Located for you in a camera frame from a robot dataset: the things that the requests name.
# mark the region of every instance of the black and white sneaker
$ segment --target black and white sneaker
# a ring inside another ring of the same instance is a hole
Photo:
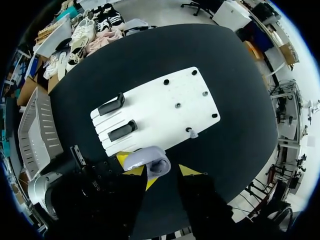
[[[109,32],[110,28],[111,26],[108,18],[102,20],[98,19],[96,24],[96,36],[99,37],[100,33],[102,32]]]
[[[101,15],[103,13],[103,9],[101,6],[98,6],[98,7],[95,7],[94,9],[91,10],[91,12],[93,13],[93,16],[92,16],[92,20],[98,20],[101,18]]]
[[[125,28],[125,21],[118,11],[113,9],[109,11],[107,16],[111,24],[112,31],[115,31],[117,29],[122,31]]]
[[[108,14],[109,12],[115,10],[111,3],[106,3],[105,5],[102,5],[101,7],[103,9],[103,14]]]

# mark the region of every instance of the office chair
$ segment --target office chair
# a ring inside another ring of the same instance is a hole
[[[182,4],[181,8],[184,8],[185,6],[198,8],[193,14],[194,16],[198,16],[200,9],[202,9],[208,13],[210,15],[210,19],[212,19],[214,16],[210,11],[216,13],[224,1],[225,0],[192,0],[190,3]]]

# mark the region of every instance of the white wall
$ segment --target white wall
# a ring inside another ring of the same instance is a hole
[[[280,24],[286,31],[299,56],[299,63],[294,65],[291,72],[287,67],[283,67],[277,74],[278,80],[295,79],[301,90],[303,103],[309,100],[317,101],[320,99],[320,77],[318,66],[310,53],[306,43],[299,34],[298,29],[293,23],[281,12],[277,7],[275,9],[282,15]],[[307,160],[305,163],[306,172],[302,179],[301,186],[296,193],[296,198],[290,196],[292,202],[301,207],[303,203],[307,203],[318,181],[320,174],[320,113],[312,116],[312,125],[307,120],[308,110],[302,111],[303,124],[308,125],[308,134],[315,137],[315,147],[307,147],[308,138],[302,139],[302,154],[306,153]]]

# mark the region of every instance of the shoe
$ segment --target shoe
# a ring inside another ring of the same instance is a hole
[[[95,21],[84,18],[75,28],[71,36],[70,46],[82,37],[88,37],[89,42],[91,42],[95,38],[95,27]]]
[[[103,31],[109,32],[110,28],[111,28],[110,23],[107,17],[102,20],[98,19],[96,24],[96,35],[100,36],[101,35],[100,33]]]
[[[84,59],[88,43],[89,38],[83,36],[71,45],[70,57],[65,67],[68,72]]]
[[[87,19],[82,19],[79,24],[76,26],[76,28],[74,29],[74,32],[71,36],[71,41],[70,41],[70,46],[76,42],[77,40],[79,40],[81,37],[84,36],[85,32],[86,32],[86,26],[87,26]]]
[[[47,80],[58,72],[59,54],[53,54],[50,57],[49,64],[45,68],[43,77]]]
[[[57,63],[58,68],[58,80],[61,81],[61,79],[66,75],[66,66],[68,63],[70,57],[70,53],[63,51],[60,53],[59,61]]]
[[[103,12],[103,9],[101,6],[97,6],[95,7],[93,10],[91,10],[91,12],[93,13],[93,16],[92,16],[92,20],[97,20],[100,18],[100,15],[102,14]]]
[[[102,5],[101,8],[103,10],[103,14],[108,14],[110,11],[115,11],[111,3],[106,3],[105,5]]]
[[[108,20],[111,24],[111,30],[115,31],[116,29],[123,30],[125,29],[125,21],[120,13],[116,10],[111,10],[107,14]]]

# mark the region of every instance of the white plate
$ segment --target white plate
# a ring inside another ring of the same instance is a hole
[[[159,77],[123,95],[125,103],[119,110],[100,116],[96,108],[90,115],[108,156],[149,146],[167,150],[190,138],[186,128],[200,133],[220,121],[215,101],[196,67]],[[111,142],[108,133],[131,120],[138,129]]]

